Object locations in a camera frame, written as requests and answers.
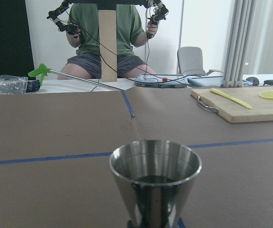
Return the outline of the green handled reach grabber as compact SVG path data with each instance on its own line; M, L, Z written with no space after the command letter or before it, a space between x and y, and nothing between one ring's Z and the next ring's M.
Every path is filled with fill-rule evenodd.
M55 74L55 75L65 76L65 77L70 78L70 79L86 82L88 84L92 84L92 85L102 87L102 88L106 88L106 89L113 90L113 91L123 91L123 89L120 89L120 88L117 88L117 87L114 87L114 86L106 85L106 84L103 84L103 83L92 81L90 79L84 79L84 78L80 78L80 77L73 76L73 75L70 75L70 74L65 74L65 73L62 73L62 72L55 71L53 69L48 68L45 64L40 64L38 68L28 72L28 76L29 77L36 77L36 76L40 75L40 80L39 81L40 81L40 84L42 84L44 77L47 76L49 73Z

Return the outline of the wooden plank stand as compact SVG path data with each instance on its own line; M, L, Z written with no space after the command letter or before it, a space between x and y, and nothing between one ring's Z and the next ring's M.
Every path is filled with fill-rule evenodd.
M117 81L116 11L98 10L102 81Z

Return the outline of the grey teach pendant right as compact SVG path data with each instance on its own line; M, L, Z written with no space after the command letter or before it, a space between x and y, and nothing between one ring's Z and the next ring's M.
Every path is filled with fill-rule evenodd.
M188 76L187 81L194 87L221 86L225 84L222 76Z

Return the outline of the aluminium frame post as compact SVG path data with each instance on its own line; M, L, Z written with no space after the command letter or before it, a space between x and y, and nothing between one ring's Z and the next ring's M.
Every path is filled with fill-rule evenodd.
M251 30L255 0L236 0L228 40L224 75L221 86L241 87L247 44Z

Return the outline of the person in green shirt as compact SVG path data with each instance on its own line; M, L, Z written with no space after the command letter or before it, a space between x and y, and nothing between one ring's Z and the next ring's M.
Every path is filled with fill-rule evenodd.
M73 75L84 79L101 77L101 58L98 51L99 18L96 4L74 3L69 13L68 23L78 26L77 34L67 34L69 44L77 48L76 55L69 58L62 68L58 79L67 79ZM141 18L134 5L116 6L116 41L117 41L117 75L136 78L140 74L154 74L154 70L140 57L133 48L147 44L147 34L156 35L158 26L147 24L142 28Z

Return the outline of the black computer mouse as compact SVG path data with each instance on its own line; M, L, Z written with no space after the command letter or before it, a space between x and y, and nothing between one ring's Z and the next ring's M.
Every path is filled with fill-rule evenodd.
M258 86L260 81L257 77L248 77L246 81L251 82L253 86Z

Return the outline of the yellow plastic knife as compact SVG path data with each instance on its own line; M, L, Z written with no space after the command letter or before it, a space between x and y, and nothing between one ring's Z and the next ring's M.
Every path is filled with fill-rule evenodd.
M218 90L216 88L211 88L210 91L212 93L215 93L217 95L225 97L225 98L227 98L227 99L229 99L229 100L231 100L231 101L233 101L233 102L235 102L235 103L237 103L237 104L239 104L239 105L241 105L241 106L243 106L243 107L245 107L247 109L252 109L252 107L248 103L246 103L246 102L244 102L244 101L242 101L242 100L240 100L238 98L232 97L232 96L230 96L230 95L228 95L228 94L226 94L226 93L224 93L224 92L222 92L222 91L220 91L220 90Z

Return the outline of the grey teach pendant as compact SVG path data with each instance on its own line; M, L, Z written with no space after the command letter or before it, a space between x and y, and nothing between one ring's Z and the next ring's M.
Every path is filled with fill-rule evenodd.
M188 76L187 81L194 87L221 86L225 84L222 76Z
M140 74L134 80L138 87L151 88L185 88L188 85L188 77L181 74Z

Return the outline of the steel cocktail jigger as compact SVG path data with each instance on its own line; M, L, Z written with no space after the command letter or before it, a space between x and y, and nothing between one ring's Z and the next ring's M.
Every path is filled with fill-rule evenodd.
M189 147L141 140L117 148L110 169L134 228L176 228L202 169Z

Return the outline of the bamboo cutting board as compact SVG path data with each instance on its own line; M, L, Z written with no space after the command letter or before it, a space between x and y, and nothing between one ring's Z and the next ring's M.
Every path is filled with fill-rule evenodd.
M246 86L241 88L219 88L220 91L248 103L252 109L217 95L209 88L191 90L191 96L207 106L218 108L218 114L231 123L273 121L273 100L263 99L259 94L272 91L273 86Z

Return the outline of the grey office chair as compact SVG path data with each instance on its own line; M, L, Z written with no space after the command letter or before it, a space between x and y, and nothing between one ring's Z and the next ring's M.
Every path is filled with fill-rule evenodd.
M178 74L188 76L208 76L214 72L223 73L223 70L203 68L203 54L199 47L180 47L177 50Z

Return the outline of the grey teach pendant left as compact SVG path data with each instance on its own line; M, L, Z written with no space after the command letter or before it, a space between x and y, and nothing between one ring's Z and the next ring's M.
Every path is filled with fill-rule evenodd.
M138 87L151 88L185 88L188 85L188 77L181 74L140 74L134 80Z

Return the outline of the clear plastic bag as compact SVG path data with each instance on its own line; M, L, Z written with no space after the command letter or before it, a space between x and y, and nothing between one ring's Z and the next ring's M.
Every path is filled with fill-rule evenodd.
M0 76L0 95L19 95L25 94L28 84L27 77L1 75Z

